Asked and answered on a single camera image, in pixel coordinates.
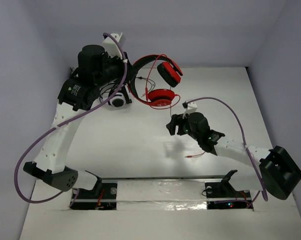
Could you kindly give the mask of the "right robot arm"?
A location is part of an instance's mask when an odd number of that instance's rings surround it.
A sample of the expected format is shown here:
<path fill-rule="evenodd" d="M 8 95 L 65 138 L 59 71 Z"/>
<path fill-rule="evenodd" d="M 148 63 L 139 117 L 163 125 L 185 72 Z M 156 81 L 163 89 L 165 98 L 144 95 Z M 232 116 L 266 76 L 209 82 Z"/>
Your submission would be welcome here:
<path fill-rule="evenodd" d="M 286 200 L 301 181 L 301 169 L 288 151 L 248 146 L 213 130 L 200 112 L 173 114 L 166 125 L 170 135 L 188 135 L 206 153 L 229 158 L 253 168 L 257 177 L 252 186 L 279 200 Z"/>

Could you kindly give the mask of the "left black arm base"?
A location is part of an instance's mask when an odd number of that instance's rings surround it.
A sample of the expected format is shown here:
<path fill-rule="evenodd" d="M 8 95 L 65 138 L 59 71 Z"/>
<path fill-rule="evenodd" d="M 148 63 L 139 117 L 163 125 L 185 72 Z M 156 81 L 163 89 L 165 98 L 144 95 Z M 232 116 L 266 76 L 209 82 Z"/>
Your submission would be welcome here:
<path fill-rule="evenodd" d="M 69 208 L 71 210 L 116 210 L 117 209 L 117 190 L 116 181 L 103 182 L 98 179 L 92 190 L 73 189 Z"/>

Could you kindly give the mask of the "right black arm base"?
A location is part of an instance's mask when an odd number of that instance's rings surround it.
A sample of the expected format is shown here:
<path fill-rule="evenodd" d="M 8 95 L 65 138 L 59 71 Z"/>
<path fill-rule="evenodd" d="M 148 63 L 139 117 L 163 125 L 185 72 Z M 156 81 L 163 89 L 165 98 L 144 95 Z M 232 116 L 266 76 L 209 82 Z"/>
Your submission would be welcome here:
<path fill-rule="evenodd" d="M 208 210 L 252 209 L 251 194 L 237 191 L 230 184 L 231 177 L 237 170 L 229 171 L 221 180 L 206 182 L 201 192 L 206 197 Z"/>

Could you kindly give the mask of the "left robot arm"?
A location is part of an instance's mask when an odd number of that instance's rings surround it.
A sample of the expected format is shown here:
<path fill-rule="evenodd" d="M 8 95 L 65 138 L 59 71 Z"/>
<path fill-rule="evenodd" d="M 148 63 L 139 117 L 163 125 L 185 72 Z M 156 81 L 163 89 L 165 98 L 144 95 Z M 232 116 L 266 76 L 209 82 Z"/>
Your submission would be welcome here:
<path fill-rule="evenodd" d="M 95 110 L 92 105 L 101 88 L 112 81 L 122 84 L 133 68 L 116 46 L 86 45 L 77 62 L 58 94 L 51 129 L 42 136 L 44 145 L 33 161 L 24 163 L 23 171 L 61 192 L 83 189 L 90 197 L 97 197 L 102 191 L 101 178 L 67 167 L 67 155 L 84 116 Z"/>

